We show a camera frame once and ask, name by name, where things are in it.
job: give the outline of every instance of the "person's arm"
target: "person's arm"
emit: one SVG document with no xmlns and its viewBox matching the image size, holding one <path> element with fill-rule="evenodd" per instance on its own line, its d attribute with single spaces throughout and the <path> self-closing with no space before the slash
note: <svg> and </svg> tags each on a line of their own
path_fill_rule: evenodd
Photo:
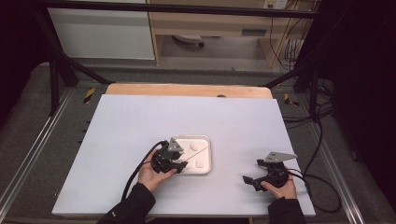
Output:
<svg viewBox="0 0 396 224">
<path fill-rule="evenodd" d="M 141 183 L 136 183 L 128 198 L 114 206 L 97 223 L 145 223 L 145 217 L 154 206 L 155 198 Z"/>
<path fill-rule="evenodd" d="M 139 170 L 137 183 L 131 190 L 129 196 L 114 206 L 106 213 L 97 224 L 107 223 L 145 223 L 145 217 L 155 204 L 152 192 L 165 180 L 176 173 L 176 169 L 166 174 L 157 174 L 151 167 L 151 159 L 155 150 L 147 158 L 147 162 Z"/>
<path fill-rule="evenodd" d="M 297 191 L 292 175 L 289 175 L 288 182 L 282 188 L 278 189 L 265 181 L 262 182 L 262 186 L 276 197 L 276 201 L 268 206 L 270 223 L 306 223 L 300 203 L 297 200 Z"/>
</svg>

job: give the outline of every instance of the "black wire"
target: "black wire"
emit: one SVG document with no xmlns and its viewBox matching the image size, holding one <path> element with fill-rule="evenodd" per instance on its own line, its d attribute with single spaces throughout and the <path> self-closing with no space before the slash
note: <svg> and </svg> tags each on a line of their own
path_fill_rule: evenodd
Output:
<svg viewBox="0 0 396 224">
<path fill-rule="evenodd" d="M 328 185 L 330 188 L 332 188 L 332 190 L 334 191 L 335 195 L 337 196 L 337 201 L 338 201 L 337 207 L 334 208 L 334 209 L 332 209 L 332 210 L 324 209 L 324 208 L 318 206 L 317 204 L 312 203 L 312 204 L 314 205 L 314 207 L 316 207 L 318 210 L 320 210 L 320 211 L 322 211 L 322 212 L 326 212 L 326 213 L 336 213 L 336 212 L 338 212 L 338 211 L 341 209 L 341 207 L 342 207 L 342 200 L 341 200 L 340 193 L 339 193 L 338 190 L 334 187 L 334 185 L 333 185 L 332 183 L 326 181 L 325 179 L 322 179 L 322 178 L 320 178 L 320 177 L 318 177 L 318 176 L 316 176 L 316 175 L 304 175 L 304 178 L 307 178 L 307 177 L 312 177 L 312 178 L 315 178 L 316 180 L 319 180 L 319 181 L 325 183 L 325 184 Z"/>
<path fill-rule="evenodd" d="M 272 45 L 272 30 L 273 30 L 273 26 L 274 26 L 274 17 L 271 18 L 271 28 L 270 28 L 270 47 L 271 47 L 271 50 L 272 50 L 272 52 L 275 54 L 276 60 L 279 62 L 279 65 L 280 65 L 283 69 L 288 70 L 288 68 L 285 67 L 285 66 L 287 66 L 287 65 L 286 65 L 286 64 L 283 64 L 283 63 L 280 61 L 279 57 L 277 57 L 277 54 L 276 54 L 276 52 L 275 52 L 275 50 L 274 50 L 274 47 L 273 47 L 273 45 Z"/>
<path fill-rule="evenodd" d="M 158 145 L 162 145 L 162 146 L 163 146 L 164 144 L 166 144 L 166 141 L 161 141 L 161 142 L 155 144 L 154 147 L 152 147 L 152 148 L 149 150 L 148 154 L 146 154 L 145 158 L 139 163 L 139 165 L 137 165 L 136 169 L 134 170 L 134 172 L 132 173 L 131 177 L 129 177 L 128 182 L 126 183 L 124 192 L 122 193 L 121 201 L 124 201 L 124 200 L 126 199 L 126 195 L 127 195 L 127 193 L 128 193 L 129 187 L 131 187 L 131 183 L 132 183 L 132 181 L 134 180 L 134 177 L 137 175 L 137 173 L 139 172 L 139 170 L 140 170 L 140 168 L 142 167 L 142 165 L 143 165 L 144 163 L 146 163 L 145 160 L 148 158 L 149 154 L 150 154 Z"/>
<path fill-rule="evenodd" d="M 345 10 L 343 11 L 342 15 L 340 16 L 340 18 L 338 19 L 338 21 L 334 24 L 334 26 L 329 29 L 329 31 L 326 33 L 325 36 L 323 36 L 319 42 L 315 45 L 315 47 L 300 61 L 299 65 L 302 66 L 304 63 L 307 63 L 308 60 L 310 60 L 310 58 L 312 57 L 313 54 L 315 54 L 317 51 L 320 51 L 320 47 L 322 47 L 321 45 L 328 39 L 331 37 L 332 32 L 337 28 L 337 26 L 340 24 L 341 20 L 345 17 L 345 15 L 347 14 L 348 10 L 352 7 L 353 2 L 355 0 L 349 0 L 348 5 L 345 7 Z"/>
<path fill-rule="evenodd" d="M 297 1 L 297 0 L 293 0 L 292 2 L 290 2 L 290 4 L 288 6 L 285 7 L 285 9 L 288 9 L 289 7 L 291 7 L 291 5 L 293 5 L 293 3 Z"/>
<path fill-rule="evenodd" d="M 296 171 L 296 172 L 298 172 L 300 175 L 294 174 L 294 173 L 292 173 L 290 170 Z M 336 195 L 336 197 L 337 197 L 337 202 L 338 202 L 338 203 L 337 203 L 337 207 L 334 208 L 334 209 L 325 209 L 325 208 L 322 208 L 322 207 L 318 206 L 318 205 L 315 204 L 315 203 L 312 203 L 312 204 L 314 205 L 314 207 L 316 207 L 318 210 L 320 210 L 320 211 L 322 211 L 322 212 L 326 212 L 326 213 L 336 213 L 336 212 L 338 212 L 338 211 L 341 209 L 341 207 L 342 207 L 341 196 L 340 196 L 338 190 L 337 190 L 331 183 L 329 183 L 329 182 L 326 181 L 325 179 L 322 179 L 322 178 L 320 178 L 320 177 L 318 177 L 318 176 L 316 176 L 316 175 L 303 175 L 300 171 L 298 171 L 298 170 L 296 170 L 296 169 L 289 169 L 288 173 L 289 173 L 290 175 L 296 176 L 296 177 L 298 177 L 298 178 L 300 178 L 301 180 L 304 181 L 305 186 L 306 186 L 306 191 L 308 192 L 309 198 L 310 198 L 311 200 L 312 200 L 312 198 L 313 198 L 313 195 L 312 195 L 312 191 L 311 191 L 311 187 L 310 187 L 310 185 L 309 185 L 309 182 L 306 180 L 307 177 L 315 178 L 316 180 L 319 180 L 319 181 L 325 183 L 326 185 L 328 185 L 328 186 L 334 191 L 334 193 L 335 193 L 335 195 Z"/>
<path fill-rule="evenodd" d="M 299 20 L 297 20 L 297 22 L 295 22 L 292 26 L 291 26 L 291 28 L 289 29 L 289 31 L 288 31 L 288 33 L 286 34 L 286 37 L 285 38 L 287 38 L 289 35 L 290 35 L 290 33 L 291 33 L 291 31 L 294 29 L 294 27 L 300 22 L 300 21 L 303 21 L 303 19 L 299 19 Z M 294 63 L 295 63 L 295 61 L 297 60 L 297 50 L 301 47 L 301 45 L 303 44 L 303 40 L 304 40 L 304 37 L 305 37 L 305 34 L 307 34 L 307 32 L 306 32 L 306 29 L 307 29 L 307 27 L 308 27 L 308 24 L 310 24 L 311 23 L 311 21 L 312 20 L 308 20 L 308 19 L 305 19 L 305 23 L 303 23 L 303 22 L 301 22 L 301 25 L 302 25 L 302 37 L 301 37 L 301 39 L 302 40 L 294 40 L 293 41 L 293 45 L 294 45 L 294 47 L 291 47 L 291 50 L 289 51 L 289 52 L 286 52 L 285 51 L 285 58 L 289 58 L 289 60 L 288 60 L 288 62 L 289 62 L 289 70 L 291 71 L 291 63 L 290 63 L 290 61 L 291 60 L 294 60 Z"/>
<path fill-rule="evenodd" d="M 285 59 L 285 60 L 288 60 L 288 59 L 289 59 L 289 58 L 288 58 L 288 56 L 289 56 L 289 54 L 288 54 L 288 52 L 289 52 L 289 45 L 290 45 L 290 40 L 288 40 L 288 44 L 287 44 L 286 47 L 285 47 L 285 52 L 284 52 L 285 56 L 283 57 L 283 59 Z"/>
<path fill-rule="evenodd" d="M 333 112 L 333 110 L 332 110 L 332 105 L 331 105 L 331 106 L 328 106 L 328 107 L 326 107 L 326 108 L 322 108 L 323 106 L 328 105 L 328 104 L 330 104 L 330 102 L 327 102 L 327 103 L 321 105 L 321 106 L 318 108 L 317 119 L 318 119 L 318 126 L 319 126 L 319 130 L 320 130 L 320 135 L 319 135 L 319 140 L 318 140 L 318 146 L 316 147 L 315 152 L 314 152 L 313 156 L 311 157 L 311 159 L 310 159 L 308 165 L 305 167 L 303 173 L 300 172 L 300 171 L 298 171 L 298 170 L 295 170 L 295 169 L 289 169 L 289 170 L 293 170 L 293 171 L 296 171 L 296 172 L 300 173 L 300 175 L 296 175 L 296 174 L 294 174 L 294 173 L 292 173 L 292 172 L 289 172 L 289 173 L 290 173 L 291 175 L 293 175 L 293 176 L 296 176 L 296 177 L 302 179 L 302 180 L 305 182 L 306 190 L 307 190 L 308 195 L 309 195 L 309 197 L 311 198 L 311 200 L 312 200 L 313 196 L 312 196 L 312 192 L 311 192 L 310 185 L 309 185 L 308 181 L 306 180 L 307 177 L 315 178 L 316 180 L 319 180 L 319 181 L 323 182 L 324 184 L 328 185 L 328 186 L 334 191 L 334 193 L 335 193 L 335 195 L 336 195 L 336 197 L 337 197 L 337 207 L 336 207 L 335 209 L 325 209 L 325 208 L 322 208 L 322 207 L 318 206 L 318 205 L 315 204 L 315 203 L 312 203 L 312 204 L 314 205 L 315 208 L 317 208 L 318 210 L 320 210 L 320 211 L 322 211 L 322 212 L 326 212 L 326 213 L 336 213 L 336 212 L 338 212 L 338 211 L 341 209 L 341 207 L 342 207 L 342 199 L 341 199 L 341 196 L 340 196 L 338 190 L 334 187 L 334 185 L 333 185 L 332 183 L 326 181 L 325 179 L 320 178 L 320 177 L 318 177 L 318 176 L 316 176 L 316 175 L 309 175 L 309 174 L 307 173 L 307 171 L 308 171 L 309 167 L 311 166 L 311 164 L 312 164 L 314 158 L 315 158 L 315 157 L 317 156 L 317 154 L 318 154 L 318 150 L 320 149 L 320 145 L 321 145 L 321 141 L 322 141 L 322 137 L 323 137 L 323 129 L 322 129 L 322 126 L 321 126 L 320 119 L 322 119 L 322 118 L 328 116 L 329 114 L 331 114 L 331 113 Z M 310 122 L 310 121 L 313 120 L 312 117 L 304 117 L 304 118 L 283 117 L 283 118 L 284 118 L 284 119 L 289 119 L 289 120 L 285 120 L 285 122 L 289 122 L 289 123 L 302 122 L 302 124 L 299 124 L 299 125 L 294 126 L 294 127 L 290 127 L 290 128 L 288 128 L 288 129 L 291 129 L 291 128 L 295 128 L 295 127 L 304 125 L 304 124 L 306 124 L 306 123 L 308 123 L 308 122 Z"/>
<path fill-rule="evenodd" d="M 314 5 L 312 6 L 311 11 L 314 11 L 317 9 L 318 2 L 319 2 L 319 0 L 314 0 Z"/>
</svg>

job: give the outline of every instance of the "silver metal bracket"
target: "silver metal bracket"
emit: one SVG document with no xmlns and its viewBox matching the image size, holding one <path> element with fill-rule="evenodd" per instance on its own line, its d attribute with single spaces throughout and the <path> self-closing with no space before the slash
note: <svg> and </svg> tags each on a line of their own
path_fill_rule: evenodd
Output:
<svg viewBox="0 0 396 224">
<path fill-rule="evenodd" d="M 169 141 L 169 148 L 168 151 L 183 151 L 184 148 L 181 147 L 178 142 L 175 140 L 174 137 L 171 137 L 171 140 Z"/>
<path fill-rule="evenodd" d="M 269 163 L 276 163 L 292 159 L 297 159 L 297 155 L 280 152 L 270 152 L 268 156 L 264 159 L 264 161 Z"/>
</svg>

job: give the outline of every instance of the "small white object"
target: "small white object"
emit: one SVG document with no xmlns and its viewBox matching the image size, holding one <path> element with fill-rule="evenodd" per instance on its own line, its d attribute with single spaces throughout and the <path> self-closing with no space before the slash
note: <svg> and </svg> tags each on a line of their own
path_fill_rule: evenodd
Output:
<svg viewBox="0 0 396 224">
<path fill-rule="evenodd" d="M 196 151 L 198 150 L 198 147 L 196 147 L 195 144 L 190 144 L 190 149 Z"/>
<path fill-rule="evenodd" d="M 181 147 L 190 148 L 178 158 L 178 162 L 187 161 L 181 171 L 183 175 L 206 175 L 212 169 L 212 148 L 210 139 L 204 135 L 176 135 L 173 137 Z"/>
<path fill-rule="evenodd" d="M 197 160 L 197 161 L 195 162 L 195 166 L 196 166 L 197 168 L 204 168 L 204 163 L 203 163 L 202 161 L 200 161 L 200 160 Z"/>
<path fill-rule="evenodd" d="M 174 37 L 186 43 L 192 43 L 192 44 L 202 43 L 202 38 L 199 35 L 174 35 Z"/>
</svg>

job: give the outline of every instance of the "translucent plastic tray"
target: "translucent plastic tray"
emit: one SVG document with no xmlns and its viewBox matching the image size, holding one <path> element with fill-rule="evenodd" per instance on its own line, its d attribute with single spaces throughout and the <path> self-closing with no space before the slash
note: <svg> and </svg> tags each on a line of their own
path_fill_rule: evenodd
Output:
<svg viewBox="0 0 396 224">
<path fill-rule="evenodd" d="M 183 147 L 180 158 L 175 162 L 188 161 L 184 175 L 204 175 L 212 169 L 210 140 L 204 135 L 176 135 L 174 139 Z"/>
</svg>

